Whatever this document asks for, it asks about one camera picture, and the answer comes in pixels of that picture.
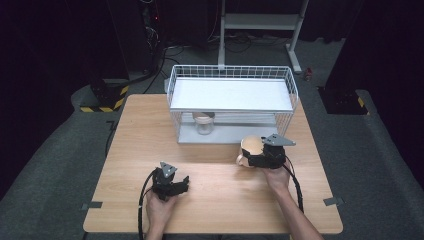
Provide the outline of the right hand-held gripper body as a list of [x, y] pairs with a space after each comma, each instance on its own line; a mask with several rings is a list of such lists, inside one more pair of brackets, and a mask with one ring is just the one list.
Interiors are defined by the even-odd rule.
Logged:
[[278, 134], [272, 134], [268, 137], [261, 138], [262, 148], [262, 166], [269, 169], [277, 169], [286, 162], [285, 146], [295, 146], [296, 142], [287, 139]]

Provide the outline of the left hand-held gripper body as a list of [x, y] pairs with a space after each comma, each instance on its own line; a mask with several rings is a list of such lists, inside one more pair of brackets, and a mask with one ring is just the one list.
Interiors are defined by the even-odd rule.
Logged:
[[168, 197], [178, 195], [173, 183], [176, 171], [176, 167], [164, 161], [161, 161], [160, 166], [154, 171], [152, 190], [163, 201], [166, 201]]

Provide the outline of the cream ceramic cup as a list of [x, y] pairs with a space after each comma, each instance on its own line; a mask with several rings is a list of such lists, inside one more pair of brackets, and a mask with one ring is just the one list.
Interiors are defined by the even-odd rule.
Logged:
[[264, 144], [259, 136], [246, 136], [240, 143], [239, 155], [236, 158], [236, 164], [251, 168], [248, 158], [244, 155], [244, 152], [248, 152], [250, 155], [260, 155], [263, 153], [263, 146]]

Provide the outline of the glass jar with white lid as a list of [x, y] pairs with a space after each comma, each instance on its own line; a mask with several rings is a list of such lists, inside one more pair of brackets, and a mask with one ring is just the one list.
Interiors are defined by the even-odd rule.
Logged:
[[213, 112], [194, 112], [192, 117], [196, 124], [196, 130], [200, 135], [208, 135], [213, 131], [215, 119]]

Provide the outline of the white wire shelf rack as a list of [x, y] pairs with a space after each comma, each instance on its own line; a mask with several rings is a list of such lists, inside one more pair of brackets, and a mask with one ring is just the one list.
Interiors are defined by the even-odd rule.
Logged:
[[[178, 143], [238, 144], [249, 135], [287, 138], [299, 96], [287, 66], [175, 65], [167, 101]], [[197, 132], [194, 112], [215, 114], [210, 134]]]

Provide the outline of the person's right hand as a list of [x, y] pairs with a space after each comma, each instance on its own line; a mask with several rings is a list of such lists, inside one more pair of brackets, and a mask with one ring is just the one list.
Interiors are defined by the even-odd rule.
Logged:
[[277, 196], [289, 193], [290, 174], [288, 169], [287, 164], [277, 169], [262, 169], [269, 188]]

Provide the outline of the person's left hand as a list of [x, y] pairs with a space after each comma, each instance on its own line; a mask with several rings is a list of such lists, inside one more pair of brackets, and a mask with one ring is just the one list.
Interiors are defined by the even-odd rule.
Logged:
[[147, 194], [147, 215], [149, 220], [149, 233], [162, 233], [170, 220], [174, 206], [178, 200], [172, 196], [161, 200], [155, 193]]

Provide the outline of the black yellow striped base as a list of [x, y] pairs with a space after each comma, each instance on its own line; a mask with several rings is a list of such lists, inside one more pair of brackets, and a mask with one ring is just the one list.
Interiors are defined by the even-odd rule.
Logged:
[[126, 84], [108, 84], [104, 80], [94, 81], [79, 105], [82, 112], [114, 112], [124, 102], [129, 86]]
[[355, 91], [339, 91], [326, 87], [318, 88], [322, 103], [328, 114], [368, 115], [363, 99]]

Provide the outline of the grey metal stand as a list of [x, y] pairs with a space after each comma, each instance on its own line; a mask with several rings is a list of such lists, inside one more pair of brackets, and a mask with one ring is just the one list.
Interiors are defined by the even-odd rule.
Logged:
[[225, 67], [225, 31], [226, 30], [276, 30], [292, 31], [291, 42], [286, 44], [286, 51], [291, 62], [292, 70], [296, 74], [302, 72], [302, 68], [295, 53], [301, 27], [305, 19], [309, 0], [302, 0], [300, 12], [297, 14], [244, 14], [227, 13], [226, 0], [221, 0], [220, 36], [218, 49], [218, 68]]

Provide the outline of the black equipment tower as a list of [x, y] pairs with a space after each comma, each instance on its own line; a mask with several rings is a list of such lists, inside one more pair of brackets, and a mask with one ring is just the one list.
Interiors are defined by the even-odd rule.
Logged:
[[107, 0], [129, 80], [147, 77], [157, 69], [162, 44], [153, 24], [154, 0]]

